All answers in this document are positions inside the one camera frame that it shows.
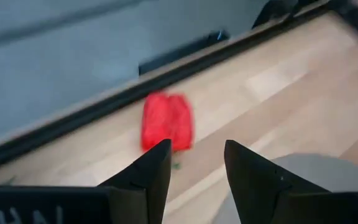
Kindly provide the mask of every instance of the wooden surface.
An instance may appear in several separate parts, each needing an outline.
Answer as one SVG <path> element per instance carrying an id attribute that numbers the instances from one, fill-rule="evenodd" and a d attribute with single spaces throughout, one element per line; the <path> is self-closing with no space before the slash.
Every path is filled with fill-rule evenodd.
<path id="1" fill-rule="evenodd" d="M 311 152 L 358 164 L 358 35 L 326 14 L 171 86 L 194 107 L 191 151 L 174 158 L 164 223 L 209 223 L 229 186 L 234 139 L 273 159 Z M 0 183 L 94 186 L 139 147 L 143 101 L 0 167 Z"/>

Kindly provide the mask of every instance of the wooden floor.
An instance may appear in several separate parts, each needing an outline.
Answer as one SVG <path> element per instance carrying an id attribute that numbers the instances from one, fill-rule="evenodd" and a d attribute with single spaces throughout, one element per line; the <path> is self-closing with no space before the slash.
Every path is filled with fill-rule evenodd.
<path id="1" fill-rule="evenodd" d="M 194 148 L 176 158 L 164 223 L 209 223 L 229 186 L 226 139 L 273 159 L 311 152 L 358 164 L 358 35 L 326 14 L 168 91 L 194 107 Z M 0 168 L 0 183 L 93 186 L 128 166 L 143 101 Z"/>

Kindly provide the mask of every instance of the gray surface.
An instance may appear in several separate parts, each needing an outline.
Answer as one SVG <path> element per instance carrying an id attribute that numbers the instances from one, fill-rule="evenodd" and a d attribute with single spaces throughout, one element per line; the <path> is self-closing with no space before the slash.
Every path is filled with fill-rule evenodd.
<path id="1" fill-rule="evenodd" d="M 22 0 L 18 6 L 0 0 L 0 31 L 88 7 L 89 2 Z M 247 32 L 265 2 L 146 1 L 0 45 L 0 137 L 137 79 L 140 63 L 212 30 L 226 29 L 232 36 Z"/>
<path id="2" fill-rule="evenodd" d="M 329 191 L 358 191 L 358 166 L 349 161 L 316 154 L 292 154 L 274 159 L 273 162 Z M 213 223 L 240 223 L 231 192 Z"/>

